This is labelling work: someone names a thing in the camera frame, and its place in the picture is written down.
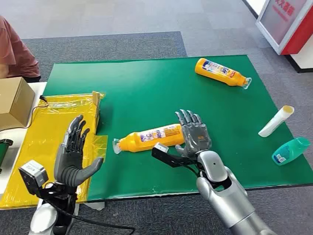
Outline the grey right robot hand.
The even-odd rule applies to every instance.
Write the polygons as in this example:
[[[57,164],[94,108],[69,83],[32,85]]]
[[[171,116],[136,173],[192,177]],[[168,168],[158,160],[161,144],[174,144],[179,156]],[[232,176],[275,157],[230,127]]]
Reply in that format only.
[[[201,117],[190,110],[180,109],[176,111],[180,123],[185,146],[177,144],[175,149],[183,157],[192,157],[198,152],[209,150],[212,147],[212,140],[209,136],[207,126]]]

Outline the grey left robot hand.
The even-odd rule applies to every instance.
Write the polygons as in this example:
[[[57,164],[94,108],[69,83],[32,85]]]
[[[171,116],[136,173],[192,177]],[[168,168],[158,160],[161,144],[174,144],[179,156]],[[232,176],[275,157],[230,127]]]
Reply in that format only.
[[[73,119],[65,132],[57,152],[54,177],[56,181],[69,187],[75,188],[99,171],[104,159],[97,157],[92,164],[82,167],[84,146],[89,128],[83,129],[86,124],[83,115]]]

